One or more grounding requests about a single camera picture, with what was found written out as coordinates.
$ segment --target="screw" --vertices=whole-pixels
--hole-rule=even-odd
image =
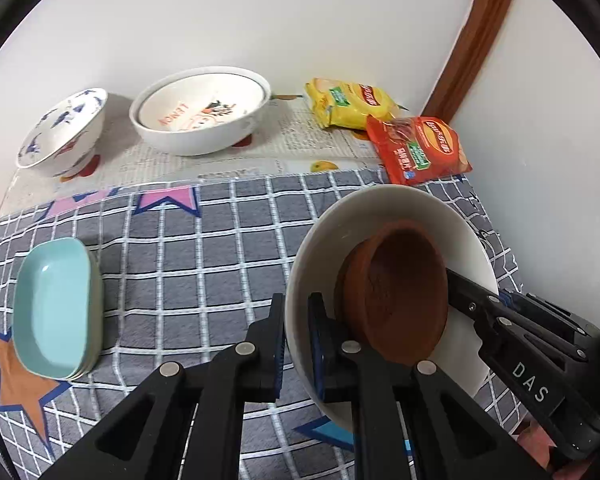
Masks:
[[[433,375],[438,370],[438,367],[432,361],[420,361],[416,368],[423,375]]]
[[[253,343],[249,343],[248,341],[243,341],[238,343],[235,346],[235,352],[239,355],[249,355],[255,352],[256,345]]]
[[[168,363],[160,366],[160,375],[164,377],[172,377],[180,371],[180,365],[174,361],[169,361]]]
[[[357,341],[348,340],[342,343],[342,351],[345,354],[357,354],[361,348],[360,343]]]

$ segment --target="brown pot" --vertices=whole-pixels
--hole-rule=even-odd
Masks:
[[[419,224],[386,225],[354,248],[340,276],[337,314],[358,340],[397,363],[429,357],[445,329],[448,292],[442,255]]]

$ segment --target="gray checkered tablecloth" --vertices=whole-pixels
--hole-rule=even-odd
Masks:
[[[268,314],[271,295],[285,291],[296,251],[315,220],[346,194],[385,181],[382,171],[359,170],[158,182],[121,188],[40,221],[49,205],[1,218],[1,334],[11,326],[18,269],[41,242],[79,238],[96,256],[105,290],[101,357],[43,407],[48,447],[22,411],[0,410],[0,431],[21,477],[39,476],[162,362],[195,365],[241,341],[249,323]],[[184,185],[195,188],[201,218],[169,203],[133,214],[142,192]],[[420,188],[466,219],[500,287],[520,290],[513,254],[467,179],[444,178]],[[491,373],[476,401],[509,431],[525,413]],[[287,353],[280,400],[246,406],[241,479],[352,480],[350,452],[294,431],[319,416]]]

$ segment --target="white wall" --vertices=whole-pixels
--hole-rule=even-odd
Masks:
[[[275,92],[314,76],[425,103],[472,0],[43,0],[0,51],[0,200],[32,124],[89,86],[129,98],[212,64],[260,72]]]
[[[600,325],[600,60],[551,0],[514,0],[452,121],[525,290]]]

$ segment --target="chip bag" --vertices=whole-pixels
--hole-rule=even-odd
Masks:
[[[304,89],[321,128],[333,125],[364,130],[368,115],[388,121],[398,112],[394,101],[374,86],[314,78]]]
[[[392,184],[415,186],[472,170],[458,134],[440,119],[410,117],[379,121],[369,116],[366,134]]]

